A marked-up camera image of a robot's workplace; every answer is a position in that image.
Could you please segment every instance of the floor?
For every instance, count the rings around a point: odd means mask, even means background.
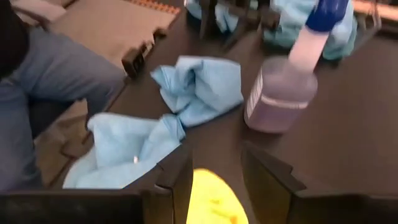
[[[48,1],[52,1],[57,4],[65,4],[65,2],[68,2],[68,0]],[[183,5],[182,0],[160,0],[158,2],[162,4],[170,4],[174,7],[180,7]],[[153,16],[153,14],[148,15],[151,20],[153,20]],[[155,30],[156,26],[153,24],[151,24],[151,26],[153,26],[153,28],[150,29]],[[138,37],[133,40],[137,42],[136,45],[139,45],[145,39],[145,35],[142,35],[141,31],[148,32],[148,27],[134,27],[134,32],[137,34],[136,37]],[[85,119],[82,117],[84,114],[86,114],[86,103],[84,101],[76,103],[52,127],[50,127],[35,140],[37,150],[37,165],[42,170],[44,184],[47,187],[53,189],[59,189],[62,187],[62,182],[68,171],[68,168],[71,166],[71,164],[73,164],[74,160],[71,159],[71,157],[63,155],[60,153],[60,151],[63,147],[68,147],[70,145],[77,146],[86,136]],[[68,139],[67,144],[63,144],[61,141],[59,141],[59,138],[57,137],[57,133],[59,131],[61,131],[61,133]]]

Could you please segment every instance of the jeans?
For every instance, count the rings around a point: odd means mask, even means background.
[[[124,72],[64,35],[30,32],[19,68],[0,81],[0,192],[42,187],[35,164],[28,96],[58,101],[86,99],[88,116],[104,109],[123,87]]]

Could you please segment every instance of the table surface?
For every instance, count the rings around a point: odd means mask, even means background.
[[[214,56],[241,64],[242,93],[247,99],[264,58],[275,51],[260,47],[249,34],[229,51],[223,40],[200,40],[197,27],[182,11],[146,60],[142,76],[127,85],[110,112],[158,119],[170,113],[149,73],[159,65],[175,65],[180,55]],[[194,167],[212,170],[235,191],[255,223],[241,171],[241,150],[250,141],[293,165],[294,176],[308,190],[372,194],[398,191],[398,45],[375,37],[337,69],[317,71],[318,94],[284,135],[250,130],[243,105],[187,130],[183,144],[193,148]]]

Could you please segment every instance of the plastic bottle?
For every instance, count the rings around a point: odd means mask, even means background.
[[[244,112],[246,124],[267,133],[287,131],[317,93],[313,70],[348,0],[319,0],[288,57],[262,64]]]

